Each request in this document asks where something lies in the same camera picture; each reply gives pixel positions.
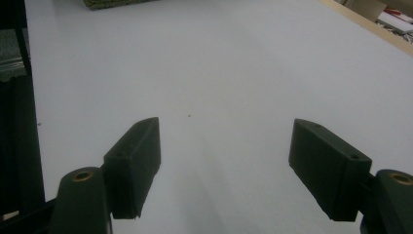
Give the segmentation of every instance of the white table surface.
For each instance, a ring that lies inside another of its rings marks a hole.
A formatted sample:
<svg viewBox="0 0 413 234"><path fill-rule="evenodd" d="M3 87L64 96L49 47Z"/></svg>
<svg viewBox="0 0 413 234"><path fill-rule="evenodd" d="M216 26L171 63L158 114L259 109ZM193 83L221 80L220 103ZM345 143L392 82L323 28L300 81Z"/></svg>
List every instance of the white table surface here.
<svg viewBox="0 0 413 234"><path fill-rule="evenodd" d="M163 163L114 233L359 233L287 158L294 118L413 174L413 59L317 0L162 0L96 12L27 1L47 199L135 122Z"/></svg>

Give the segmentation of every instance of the green object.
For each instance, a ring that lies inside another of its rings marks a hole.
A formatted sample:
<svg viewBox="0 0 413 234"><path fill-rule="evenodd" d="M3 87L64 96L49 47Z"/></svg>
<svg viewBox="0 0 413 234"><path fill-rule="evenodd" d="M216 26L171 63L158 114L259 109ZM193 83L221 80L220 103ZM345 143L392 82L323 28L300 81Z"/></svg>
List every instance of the green object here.
<svg viewBox="0 0 413 234"><path fill-rule="evenodd" d="M150 1L153 0L84 0L85 5L92 11Z"/></svg>

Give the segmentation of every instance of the white surface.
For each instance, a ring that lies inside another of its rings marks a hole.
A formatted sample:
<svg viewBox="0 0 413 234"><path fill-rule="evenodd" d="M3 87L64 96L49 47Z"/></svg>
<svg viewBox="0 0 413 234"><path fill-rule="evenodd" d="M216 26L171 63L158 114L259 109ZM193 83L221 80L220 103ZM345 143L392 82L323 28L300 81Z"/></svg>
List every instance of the white surface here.
<svg viewBox="0 0 413 234"><path fill-rule="evenodd" d="M413 60L318 1L27 1L48 199L158 116L163 164L115 233L359 233L288 166L294 118L413 174Z"/></svg>

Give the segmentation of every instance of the white tabletop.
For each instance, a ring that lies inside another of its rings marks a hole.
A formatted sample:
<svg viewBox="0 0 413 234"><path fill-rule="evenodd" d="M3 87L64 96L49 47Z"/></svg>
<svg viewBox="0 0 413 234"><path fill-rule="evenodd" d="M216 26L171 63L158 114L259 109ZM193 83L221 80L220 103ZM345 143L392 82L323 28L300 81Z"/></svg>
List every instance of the white tabletop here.
<svg viewBox="0 0 413 234"><path fill-rule="evenodd" d="M288 166L294 118L413 174L413 59L317 0L27 1L47 199L135 122L163 163L114 233L359 233Z"/></svg>

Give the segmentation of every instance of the screw hole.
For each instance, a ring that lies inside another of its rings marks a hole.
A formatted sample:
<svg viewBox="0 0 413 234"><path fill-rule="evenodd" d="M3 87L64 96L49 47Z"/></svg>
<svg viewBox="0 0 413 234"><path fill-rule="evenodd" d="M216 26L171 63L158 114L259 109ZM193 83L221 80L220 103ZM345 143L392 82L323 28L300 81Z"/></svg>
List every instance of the screw hole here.
<svg viewBox="0 0 413 234"><path fill-rule="evenodd" d="M413 185L413 179L401 175L401 174L390 174L393 180L395 180L398 183L404 184L404 185Z"/></svg>
<svg viewBox="0 0 413 234"><path fill-rule="evenodd" d="M80 172L78 174L76 174L72 180L75 182L82 182L85 180L90 179L94 174L92 172Z"/></svg>

